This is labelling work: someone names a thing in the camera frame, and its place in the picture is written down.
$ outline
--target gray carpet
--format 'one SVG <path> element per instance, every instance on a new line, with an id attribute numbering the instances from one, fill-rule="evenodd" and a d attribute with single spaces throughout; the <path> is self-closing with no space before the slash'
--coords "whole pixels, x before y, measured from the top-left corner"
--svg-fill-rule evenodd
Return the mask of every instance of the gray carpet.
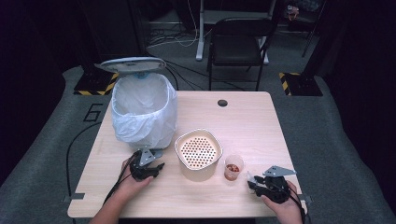
<path id="1" fill-rule="evenodd" d="M 355 148 L 346 137 L 337 107 L 321 77 L 316 81 L 322 97 L 286 96 L 279 72 L 302 72 L 312 53 L 301 57 L 306 40 L 301 34 L 276 33 L 269 49 L 269 65 L 264 67 L 260 91 L 268 91 L 274 100 L 276 113 L 285 135 L 290 155 L 303 193 L 312 197 L 309 216 L 312 223 L 396 223 L 385 202 L 373 173 L 361 162 Z M 177 63 L 201 74 L 169 63 L 189 82 L 177 74 L 177 83 L 167 70 L 164 74 L 180 90 L 207 90 L 206 58 L 196 62 L 196 42 L 190 47 L 163 44 L 149 48 L 154 56 Z M 82 69 L 64 73 L 64 97 L 48 123 L 0 188 L 0 223 L 72 223 L 67 215 L 66 153 L 70 147 L 69 172 L 74 191 L 88 158 L 94 138 L 110 100 L 108 96 L 73 94 Z M 219 84 L 230 89 L 230 85 Z M 84 121 L 88 111 L 100 111 L 96 121 Z M 87 223 L 78 219 L 77 223 Z M 257 223 L 276 223 L 274 218 L 258 218 Z"/>

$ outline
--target yellow and black tape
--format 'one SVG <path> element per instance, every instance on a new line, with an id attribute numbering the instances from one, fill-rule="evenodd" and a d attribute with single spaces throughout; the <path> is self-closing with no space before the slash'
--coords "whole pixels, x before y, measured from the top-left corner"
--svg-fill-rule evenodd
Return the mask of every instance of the yellow and black tape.
<path id="1" fill-rule="evenodd" d="M 109 95 L 116 84 L 117 78 L 119 77 L 118 73 L 113 74 L 111 77 L 107 87 L 102 91 L 74 91 L 76 95 Z"/>
<path id="2" fill-rule="evenodd" d="M 283 91 L 286 95 L 291 95 L 289 84 L 286 80 L 286 75 L 299 76 L 300 73 L 279 73 L 280 81 L 282 82 Z"/>

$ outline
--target white plastic bag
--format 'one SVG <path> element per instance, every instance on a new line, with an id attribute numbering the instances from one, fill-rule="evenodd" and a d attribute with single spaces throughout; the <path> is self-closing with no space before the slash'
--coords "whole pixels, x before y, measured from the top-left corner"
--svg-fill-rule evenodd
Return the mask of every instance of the white plastic bag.
<path id="1" fill-rule="evenodd" d="M 118 140 L 134 149 L 170 145 L 177 126 L 177 92 L 165 76 L 120 77 L 111 104 Z"/>

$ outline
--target dark background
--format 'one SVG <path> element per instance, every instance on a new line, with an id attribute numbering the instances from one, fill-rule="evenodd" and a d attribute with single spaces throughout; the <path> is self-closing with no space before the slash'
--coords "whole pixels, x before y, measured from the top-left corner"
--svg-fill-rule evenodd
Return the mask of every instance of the dark background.
<path id="1" fill-rule="evenodd" d="M 126 32 L 121 36 L 128 40 L 101 37 L 103 42 L 99 43 L 97 37 L 108 35 L 109 31 L 99 34 L 93 32 L 92 27 L 104 25 L 95 24 L 99 21 L 98 15 L 108 16 L 114 11 L 102 12 L 104 8 L 95 7 L 106 1 L 93 2 L 1 1 L 1 183 L 32 145 L 62 98 L 65 70 L 122 55 L 144 54 L 141 38 L 145 36 L 145 25 L 138 15 L 140 11 L 134 11 L 133 5 L 125 5 L 126 1 L 110 1 L 116 11 L 123 10 L 121 14 L 130 17 L 126 27 L 130 26 L 131 30 L 121 29 Z M 396 182 L 393 145 L 396 3 L 392 0 L 352 3 L 353 7 L 348 9 L 351 19 L 341 39 L 341 48 L 333 69 L 324 79 L 337 103 L 346 134 L 375 173 L 395 212 L 396 195 L 392 189 Z M 149 11 L 150 6 L 142 8 Z M 123 46 L 114 46 L 114 42 Z"/>

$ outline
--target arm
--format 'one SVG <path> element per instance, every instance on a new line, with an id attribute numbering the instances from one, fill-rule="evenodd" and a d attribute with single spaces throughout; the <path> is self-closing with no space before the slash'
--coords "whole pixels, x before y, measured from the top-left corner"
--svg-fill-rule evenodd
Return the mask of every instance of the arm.
<path id="1" fill-rule="evenodd" d="M 125 180 L 120 183 L 119 188 L 91 220 L 91 224 L 118 223 L 120 213 L 125 204 L 132 200 L 132 198 L 153 179 L 152 176 L 149 176 L 143 181 L 137 182 L 133 177 L 131 177 L 129 169 L 125 170 L 125 173 L 122 176 L 122 179 L 123 178 L 125 178 Z"/>
<path id="2" fill-rule="evenodd" d="M 295 200 L 299 200 L 297 195 L 294 192 L 297 192 L 297 188 L 288 181 L 289 188 L 291 188 L 291 197 Z M 264 203 L 271 208 L 275 214 L 277 219 L 282 224 L 301 224 L 301 211 L 297 204 L 292 200 L 288 199 L 287 201 L 279 204 L 272 202 L 268 197 L 262 195 L 262 200 Z"/>

